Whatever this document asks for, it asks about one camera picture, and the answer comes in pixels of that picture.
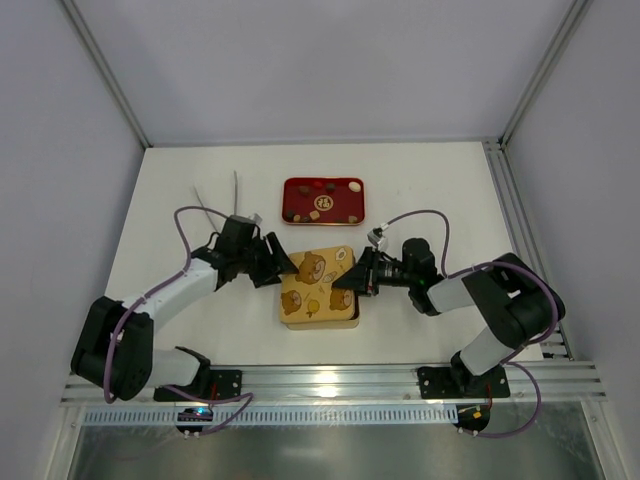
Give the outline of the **silver tin lid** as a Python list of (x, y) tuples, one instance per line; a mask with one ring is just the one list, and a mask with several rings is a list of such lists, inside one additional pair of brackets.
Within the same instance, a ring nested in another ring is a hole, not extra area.
[(347, 310), (358, 302), (352, 291), (332, 288), (332, 283), (355, 264), (351, 247), (296, 252), (289, 257), (299, 272), (282, 278), (280, 315), (289, 315), (310, 300), (328, 303), (331, 310)]

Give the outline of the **gold chocolate tin box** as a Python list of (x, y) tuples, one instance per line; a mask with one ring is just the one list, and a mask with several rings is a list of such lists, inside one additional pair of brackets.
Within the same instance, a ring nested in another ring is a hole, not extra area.
[(292, 331), (343, 330), (357, 327), (359, 318), (358, 302), (347, 310), (331, 310), (328, 303), (310, 300), (289, 315), (281, 312), (280, 322)]

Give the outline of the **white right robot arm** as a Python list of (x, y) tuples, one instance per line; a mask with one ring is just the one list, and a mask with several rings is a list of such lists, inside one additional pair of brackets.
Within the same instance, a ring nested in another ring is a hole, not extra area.
[(449, 365), (418, 368), (420, 395), (428, 400), (509, 397), (504, 363), (548, 337), (566, 314), (560, 296), (515, 254), (445, 277), (422, 238), (405, 241), (398, 259), (365, 248), (332, 284), (367, 297), (383, 286), (406, 289), (421, 314), (434, 317), (474, 307), (485, 322)]

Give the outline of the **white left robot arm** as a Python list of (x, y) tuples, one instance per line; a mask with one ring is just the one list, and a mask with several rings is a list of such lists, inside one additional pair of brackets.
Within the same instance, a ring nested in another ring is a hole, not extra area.
[(181, 270), (146, 292), (122, 300), (102, 296), (91, 304), (70, 369), (101, 388), (107, 403), (131, 400), (146, 388), (158, 402), (219, 402), (210, 360), (182, 346), (159, 350), (156, 333), (240, 275), (261, 288), (299, 271), (275, 233), (262, 235), (255, 221), (237, 215), (186, 253)]

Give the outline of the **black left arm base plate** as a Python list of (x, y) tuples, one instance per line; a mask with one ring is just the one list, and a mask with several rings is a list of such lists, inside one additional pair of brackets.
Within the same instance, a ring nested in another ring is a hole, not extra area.
[(205, 369), (188, 386), (171, 385), (156, 388), (156, 402), (205, 401), (221, 402), (241, 395), (243, 372), (239, 369)]

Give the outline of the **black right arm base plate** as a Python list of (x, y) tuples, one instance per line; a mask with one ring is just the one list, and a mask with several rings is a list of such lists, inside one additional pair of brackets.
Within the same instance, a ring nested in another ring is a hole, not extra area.
[(474, 376), (453, 367), (417, 369), (418, 387), (422, 399), (508, 398), (510, 387), (502, 366), (494, 367), (482, 375)]

